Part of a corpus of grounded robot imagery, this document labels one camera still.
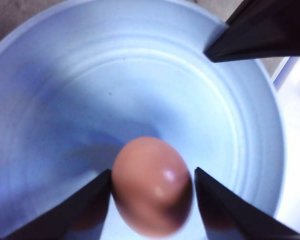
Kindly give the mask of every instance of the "egg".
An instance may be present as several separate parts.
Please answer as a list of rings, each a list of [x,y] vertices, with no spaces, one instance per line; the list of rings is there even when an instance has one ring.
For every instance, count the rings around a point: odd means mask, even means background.
[[[137,233],[166,237],[186,221],[191,176],[180,154],[163,140],[144,136],[128,142],[114,161],[111,178],[116,208]]]

